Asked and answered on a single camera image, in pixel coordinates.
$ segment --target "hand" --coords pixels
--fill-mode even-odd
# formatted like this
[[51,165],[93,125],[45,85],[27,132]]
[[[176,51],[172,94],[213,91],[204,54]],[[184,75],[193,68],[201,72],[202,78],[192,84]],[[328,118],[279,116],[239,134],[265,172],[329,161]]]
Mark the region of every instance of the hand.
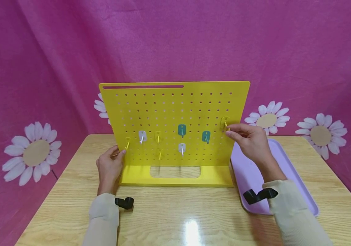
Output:
[[113,146],[104,152],[96,160],[96,166],[99,171],[99,187],[97,195],[103,193],[116,193],[119,177],[124,167],[124,156],[126,150],[119,152],[118,146]]
[[226,135],[235,140],[244,155],[256,164],[265,182],[287,179],[271,154],[263,128],[242,123],[229,125],[228,128]]

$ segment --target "wooden table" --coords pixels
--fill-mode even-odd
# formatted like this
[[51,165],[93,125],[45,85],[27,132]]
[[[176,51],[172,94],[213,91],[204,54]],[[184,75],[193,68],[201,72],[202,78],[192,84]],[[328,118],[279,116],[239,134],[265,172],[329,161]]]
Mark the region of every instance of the wooden table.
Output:
[[[351,194],[301,137],[272,137],[281,143],[317,202],[319,222],[335,245],[351,245]],[[115,145],[113,135],[89,135],[56,182],[17,245],[81,245],[95,199],[95,160]],[[196,167],[161,167],[153,176],[196,177]],[[120,213],[118,245],[282,245],[272,216],[243,210],[237,186],[120,187],[134,210]]]

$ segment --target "flower center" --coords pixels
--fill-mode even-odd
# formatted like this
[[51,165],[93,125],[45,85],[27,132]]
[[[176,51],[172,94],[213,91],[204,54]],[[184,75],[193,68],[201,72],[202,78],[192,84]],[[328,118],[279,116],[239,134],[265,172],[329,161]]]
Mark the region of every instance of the flower center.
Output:
[[317,125],[311,129],[311,139],[318,146],[328,145],[332,139],[329,129],[322,125]]
[[23,160],[28,166],[37,166],[43,162],[50,153],[50,144],[41,139],[31,143],[23,153]]
[[273,126],[275,122],[277,122],[277,116],[275,114],[265,114],[258,119],[256,125],[262,128],[267,128]]

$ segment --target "pink fabric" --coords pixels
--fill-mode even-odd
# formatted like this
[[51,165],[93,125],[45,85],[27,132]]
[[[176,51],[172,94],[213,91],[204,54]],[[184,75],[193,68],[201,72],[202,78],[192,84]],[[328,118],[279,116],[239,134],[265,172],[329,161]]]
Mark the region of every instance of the pink fabric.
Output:
[[[348,133],[328,165],[351,191],[351,1],[0,0],[0,245],[14,245],[91,133],[100,82],[250,80],[243,121],[281,101],[290,120],[323,113]],[[4,153],[31,123],[62,142],[54,173],[5,182]]]

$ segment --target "purple plastic tray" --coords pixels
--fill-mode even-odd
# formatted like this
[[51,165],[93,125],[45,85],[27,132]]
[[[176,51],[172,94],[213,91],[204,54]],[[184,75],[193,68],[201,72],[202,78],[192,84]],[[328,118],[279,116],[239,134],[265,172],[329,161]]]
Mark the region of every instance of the purple plastic tray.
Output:
[[[298,189],[300,190],[301,194],[303,195],[305,201],[308,204],[308,208],[314,216],[318,216],[318,205],[312,198],[311,194],[308,192],[305,184],[303,183],[296,169],[290,162],[280,143],[276,140],[269,139],[269,146],[272,155],[277,160],[280,168],[282,169],[286,177],[288,179],[292,179],[296,183]],[[241,152],[241,149],[237,143],[235,143],[233,147],[231,160],[243,207],[251,213],[269,215],[270,209],[267,199],[249,205],[243,197],[243,193],[248,191],[249,189],[253,189],[256,194],[262,190],[263,177],[260,174],[260,171],[256,167],[255,163],[248,159]]]

